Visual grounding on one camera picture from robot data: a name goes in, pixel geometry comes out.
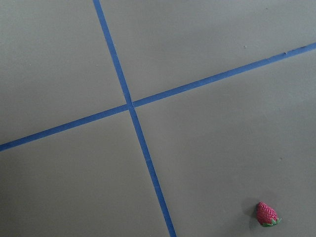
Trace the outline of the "red strawberry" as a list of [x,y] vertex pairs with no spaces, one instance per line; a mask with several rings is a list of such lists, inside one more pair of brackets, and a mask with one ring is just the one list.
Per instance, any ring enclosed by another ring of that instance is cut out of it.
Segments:
[[262,227],[273,227],[281,222],[276,211],[264,202],[256,205],[256,219]]

